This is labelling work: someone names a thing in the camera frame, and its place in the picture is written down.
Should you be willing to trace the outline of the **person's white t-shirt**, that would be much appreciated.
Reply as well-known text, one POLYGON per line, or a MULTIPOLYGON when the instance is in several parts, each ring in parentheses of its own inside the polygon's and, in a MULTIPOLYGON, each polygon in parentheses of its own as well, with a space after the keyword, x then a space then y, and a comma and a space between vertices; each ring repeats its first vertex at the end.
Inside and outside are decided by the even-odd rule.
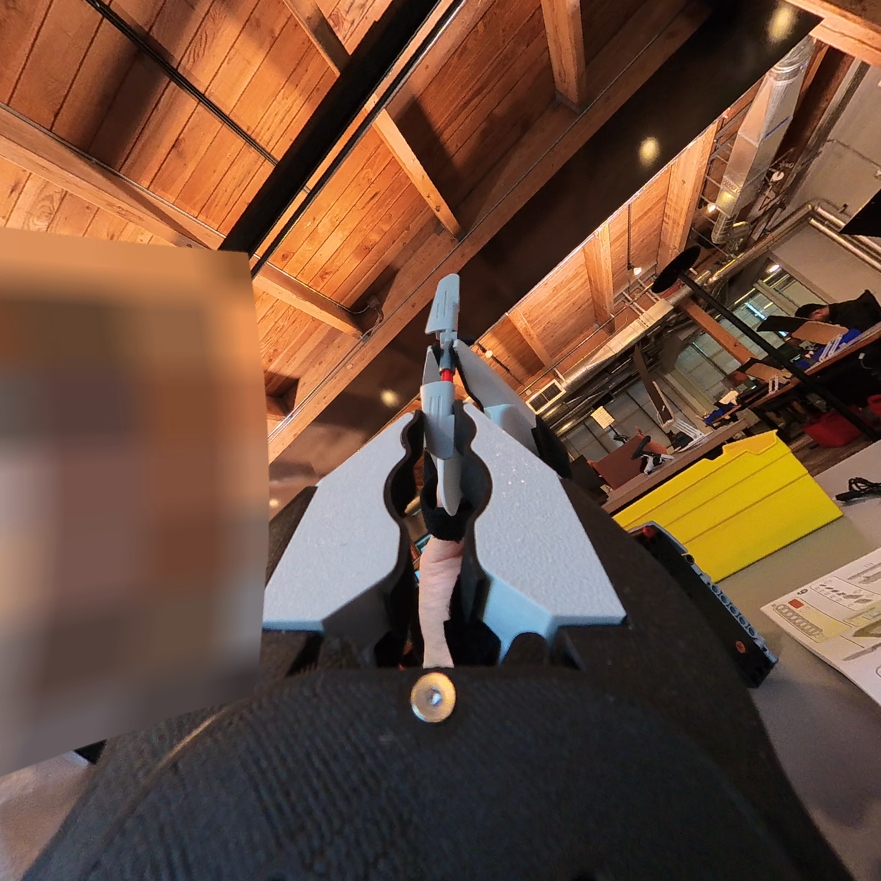
POLYGON ((94 776, 94 765, 65 753, 1 779, 1 878, 20 879, 94 776))

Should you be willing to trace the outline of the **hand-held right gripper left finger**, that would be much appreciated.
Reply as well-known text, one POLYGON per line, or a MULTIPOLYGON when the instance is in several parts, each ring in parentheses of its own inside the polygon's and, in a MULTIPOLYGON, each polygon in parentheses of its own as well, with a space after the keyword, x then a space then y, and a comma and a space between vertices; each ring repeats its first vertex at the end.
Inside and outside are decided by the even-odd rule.
POLYGON ((370 666, 403 639, 393 595, 413 578, 402 512, 421 451, 422 413, 405 414, 318 482, 265 589, 265 631, 339 637, 370 666))

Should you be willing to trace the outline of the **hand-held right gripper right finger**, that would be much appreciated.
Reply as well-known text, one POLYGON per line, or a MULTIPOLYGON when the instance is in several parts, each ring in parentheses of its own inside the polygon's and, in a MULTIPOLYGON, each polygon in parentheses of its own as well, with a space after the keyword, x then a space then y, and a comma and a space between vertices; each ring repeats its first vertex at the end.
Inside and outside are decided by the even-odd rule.
POLYGON ((467 517, 451 607, 456 663, 496 664, 516 637, 620 625, 623 607, 557 472, 471 404, 456 405, 467 517))

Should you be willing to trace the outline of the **black pole stand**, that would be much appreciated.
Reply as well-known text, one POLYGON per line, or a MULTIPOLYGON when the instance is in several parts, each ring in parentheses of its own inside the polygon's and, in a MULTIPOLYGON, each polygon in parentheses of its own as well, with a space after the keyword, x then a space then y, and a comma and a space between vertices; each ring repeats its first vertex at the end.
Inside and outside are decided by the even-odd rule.
POLYGON ((816 380, 815 377, 807 374, 797 365, 788 363, 784 358, 781 358, 776 347, 772 346, 757 331, 741 321, 739 317, 725 307, 715 298, 715 296, 689 276, 688 271, 697 262, 699 255, 699 246, 693 246, 681 252, 657 275, 655 282, 652 284, 652 291, 655 293, 667 291, 677 282, 686 285, 694 295, 703 299, 707 303, 710 303, 710 305, 715 307, 721 315, 727 318, 735 327, 740 329, 743 334, 753 340, 757 346, 760 346, 760 348, 766 353, 767 358, 770 359, 777 368, 788 370, 799 380, 802 387, 821 397, 833 410, 840 413, 845 420, 853 424, 867 438, 872 441, 879 441, 880 434, 870 423, 866 422, 858 414, 852 412, 845 403, 843 403, 831 391, 827 390, 816 380))

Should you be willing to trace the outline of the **silver air duct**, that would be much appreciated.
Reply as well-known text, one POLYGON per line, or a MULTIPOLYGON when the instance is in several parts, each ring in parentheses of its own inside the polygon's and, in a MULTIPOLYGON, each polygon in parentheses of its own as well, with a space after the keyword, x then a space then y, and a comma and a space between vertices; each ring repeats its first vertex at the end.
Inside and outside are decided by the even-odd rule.
POLYGON ((716 246, 742 240, 747 225, 737 215, 757 196, 792 121, 815 40, 806 37, 766 73, 739 131, 715 200, 711 233, 716 246))

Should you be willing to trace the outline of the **wooden work table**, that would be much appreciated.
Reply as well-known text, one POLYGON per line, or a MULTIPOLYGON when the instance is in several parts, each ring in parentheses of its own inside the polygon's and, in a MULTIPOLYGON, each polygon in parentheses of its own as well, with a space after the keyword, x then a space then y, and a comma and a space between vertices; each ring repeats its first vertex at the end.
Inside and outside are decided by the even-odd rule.
POLYGON ((634 501, 651 492, 655 487, 662 485, 682 470, 709 457, 711 453, 732 440, 735 435, 743 433, 750 425, 746 421, 736 421, 734 424, 711 432, 702 440, 694 442, 688 448, 677 452, 671 460, 665 461, 653 468, 648 473, 642 473, 628 481, 621 488, 613 490, 602 509, 613 514, 621 511, 634 501))
MULTIPOLYGON (((856 336, 854 339, 847 342, 846 345, 837 345, 837 348, 831 352, 828 358, 821 359, 818 363, 812 364, 812 366, 805 369, 804 372, 810 377, 822 376, 823 374, 828 373, 832 367, 838 363, 843 361, 847 362, 849 359, 854 358, 856 354, 863 349, 879 344, 879 340, 880 323, 877 323, 864 334, 856 336)), ((771 401, 776 401, 778 398, 783 398, 792 393, 799 392, 801 392, 801 383, 797 378, 792 378, 773 393, 769 392, 763 396, 754 396, 752 399, 740 398, 739 406, 733 409, 731 413, 734 413, 737 410, 752 410, 756 407, 765 406, 766 404, 770 405, 771 401)))

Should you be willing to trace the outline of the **brown office chair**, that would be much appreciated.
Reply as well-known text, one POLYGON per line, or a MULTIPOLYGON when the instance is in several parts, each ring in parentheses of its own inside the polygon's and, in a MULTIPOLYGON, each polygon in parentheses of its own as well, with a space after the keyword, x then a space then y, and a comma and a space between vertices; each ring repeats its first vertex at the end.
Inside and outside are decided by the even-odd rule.
POLYGON ((647 474, 660 464, 673 460, 665 446, 652 441, 649 435, 637 431, 616 450, 599 462, 589 461, 602 482, 612 490, 623 487, 639 474, 647 474))

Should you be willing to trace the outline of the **person's left hand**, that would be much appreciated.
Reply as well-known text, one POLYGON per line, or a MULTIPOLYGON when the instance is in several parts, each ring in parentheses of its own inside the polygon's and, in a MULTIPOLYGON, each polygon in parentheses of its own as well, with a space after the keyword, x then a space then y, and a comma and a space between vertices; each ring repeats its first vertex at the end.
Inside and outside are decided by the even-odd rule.
POLYGON ((423 667, 452 668, 445 624, 457 578, 461 572, 463 541, 431 536, 420 559, 418 616, 424 641, 423 667))

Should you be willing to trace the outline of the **black brick frame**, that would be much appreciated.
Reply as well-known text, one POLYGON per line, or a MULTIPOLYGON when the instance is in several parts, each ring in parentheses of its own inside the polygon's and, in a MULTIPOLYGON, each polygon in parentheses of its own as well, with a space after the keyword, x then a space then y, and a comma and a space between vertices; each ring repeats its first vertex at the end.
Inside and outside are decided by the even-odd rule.
POLYGON ((759 687, 777 657, 733 601, 697 564, 685 545, 658 523, 628 531, 671 575, 724 646, 745 685, 759 687))

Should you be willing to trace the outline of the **open white instruction booklet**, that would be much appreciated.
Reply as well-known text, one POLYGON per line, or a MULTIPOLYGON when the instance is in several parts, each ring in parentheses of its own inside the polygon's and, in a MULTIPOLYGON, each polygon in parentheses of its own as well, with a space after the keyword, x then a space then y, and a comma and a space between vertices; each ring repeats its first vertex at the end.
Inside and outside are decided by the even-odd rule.
POLYGON ((761 611, 880 702, 880 550, 787 593, 761 611))

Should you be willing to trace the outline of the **yellow plastic bin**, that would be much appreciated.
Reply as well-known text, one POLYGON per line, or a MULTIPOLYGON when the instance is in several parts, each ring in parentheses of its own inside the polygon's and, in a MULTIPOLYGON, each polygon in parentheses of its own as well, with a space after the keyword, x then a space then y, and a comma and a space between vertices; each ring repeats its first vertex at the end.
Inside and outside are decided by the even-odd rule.
POLYGON ((714 581, 840 518, 842 512, 776 432, 725 445, 613 515, 657 523, 714 581))

